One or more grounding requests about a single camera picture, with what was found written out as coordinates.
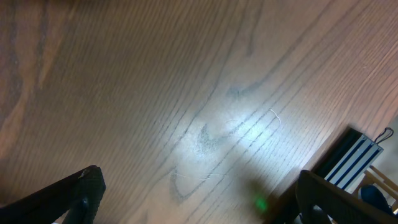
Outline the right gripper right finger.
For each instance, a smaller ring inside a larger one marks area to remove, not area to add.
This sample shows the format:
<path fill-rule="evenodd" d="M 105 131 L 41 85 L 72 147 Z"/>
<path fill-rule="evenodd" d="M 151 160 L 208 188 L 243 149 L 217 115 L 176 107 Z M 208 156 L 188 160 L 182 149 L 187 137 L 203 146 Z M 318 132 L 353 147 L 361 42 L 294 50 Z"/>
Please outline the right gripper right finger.
<path fill-rule="evenodd" d="M 360 201 L 309 170 L 300 172 L 295 195 L 302 223 L 397 223 L 397 218 Z"/>

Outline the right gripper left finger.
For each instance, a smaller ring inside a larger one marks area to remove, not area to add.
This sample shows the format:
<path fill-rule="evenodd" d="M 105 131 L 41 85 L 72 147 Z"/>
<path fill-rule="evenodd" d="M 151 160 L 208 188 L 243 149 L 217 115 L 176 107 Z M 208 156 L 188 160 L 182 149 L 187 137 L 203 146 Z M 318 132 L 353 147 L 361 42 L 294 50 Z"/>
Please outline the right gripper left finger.
<path fill-rule="evenodd" d="M 58 182 L 1 208 L 1 223 L 92 224 L 106 185 L 101 168 L 88 166 Z"/>

